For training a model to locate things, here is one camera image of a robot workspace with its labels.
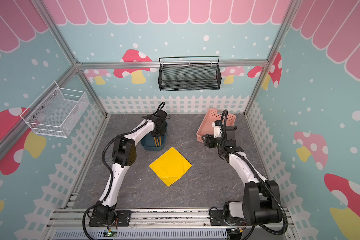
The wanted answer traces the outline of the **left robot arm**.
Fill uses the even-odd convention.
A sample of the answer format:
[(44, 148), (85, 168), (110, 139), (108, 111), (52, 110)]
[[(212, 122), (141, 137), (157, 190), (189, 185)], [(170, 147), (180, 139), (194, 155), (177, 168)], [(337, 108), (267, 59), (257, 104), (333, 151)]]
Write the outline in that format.
[(143, 116), (143, 121), (133, 130), (114, 137), (102, 153), (102, 162), (110, 172), (110, 177), (99, 201), (89, 207), (84, 219), (90, 224), (101, 226), (114, 225), (118, 220), (116, 205), (124, 177), (130, 166), (137, 159), (137, 144), (147, 135), (153, 138), (154, 146), (161, 147), (163, 136), (167, 133), (168, 114), (157, 109), (150, 115)]

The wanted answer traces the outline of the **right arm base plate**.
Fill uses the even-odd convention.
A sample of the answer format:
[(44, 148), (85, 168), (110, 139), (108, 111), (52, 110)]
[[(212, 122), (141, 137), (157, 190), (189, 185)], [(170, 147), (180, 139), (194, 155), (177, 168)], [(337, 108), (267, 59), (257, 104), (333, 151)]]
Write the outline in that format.
[(208, 211), (211, 226), (245, 226), (243, 218), (232, 217), (229, 210), (212, 207)]

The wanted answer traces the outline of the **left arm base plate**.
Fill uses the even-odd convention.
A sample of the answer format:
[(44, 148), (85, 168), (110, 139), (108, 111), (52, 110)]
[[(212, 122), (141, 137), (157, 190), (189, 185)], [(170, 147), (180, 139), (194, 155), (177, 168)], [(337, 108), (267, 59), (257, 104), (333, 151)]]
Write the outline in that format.
[(128, 227), (132, 211), (111, 210), (106, 214), (92, 214), (90, 227)]

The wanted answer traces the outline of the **dark teal plastic tub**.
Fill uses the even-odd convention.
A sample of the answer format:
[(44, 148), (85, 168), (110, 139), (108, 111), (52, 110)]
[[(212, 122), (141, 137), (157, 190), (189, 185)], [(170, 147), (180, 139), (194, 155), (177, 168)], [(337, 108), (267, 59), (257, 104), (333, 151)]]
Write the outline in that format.
[(161, 151), (164, 149), (165, 142), (166, 142), (166, 136), (167, 136), (167, 133), (163, 134), (161, 136), (162, 145), (158, 146), (158, 147), (155, 146), (154, 136), (151, 133), (148, 133), (146, 136), (144, 136), (142, 138), (142, 140), (140, 141), (140, 143), (141, 143), (142, 147), (147, 151)]

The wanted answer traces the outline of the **yellow paper napkin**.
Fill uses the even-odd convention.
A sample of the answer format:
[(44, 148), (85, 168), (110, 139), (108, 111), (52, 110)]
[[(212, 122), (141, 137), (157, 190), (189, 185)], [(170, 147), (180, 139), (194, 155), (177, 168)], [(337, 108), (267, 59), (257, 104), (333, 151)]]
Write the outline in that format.
[(174, 147), (171, 147), (149, 167), (167, 187), (170, 187), (192, 167), (192, 164)]

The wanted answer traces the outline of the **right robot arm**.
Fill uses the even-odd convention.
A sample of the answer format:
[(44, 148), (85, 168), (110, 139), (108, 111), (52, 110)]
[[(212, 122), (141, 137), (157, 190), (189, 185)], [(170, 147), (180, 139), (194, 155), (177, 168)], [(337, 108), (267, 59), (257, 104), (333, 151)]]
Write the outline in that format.
[(288, 217), (281, 203), (279, 185), (260, 174), (244, 150), (237, 146), (236, 127), (226, 126), (221, 121), (214, 124), (214, 133), (203, 135), (203, 143), (206, 147), (217, 148), (219, 157), (236, 171), (244, 184), (244, 193), (241, 201), (228, 201), (222, 210), (212, 207), (211, 222), (232, 226), (230, 234), (235, 236), (242, 236), (244, 228), (250, 226), (245, 240), (255, 227), (275, 236), (284, 235), (288, 230)]

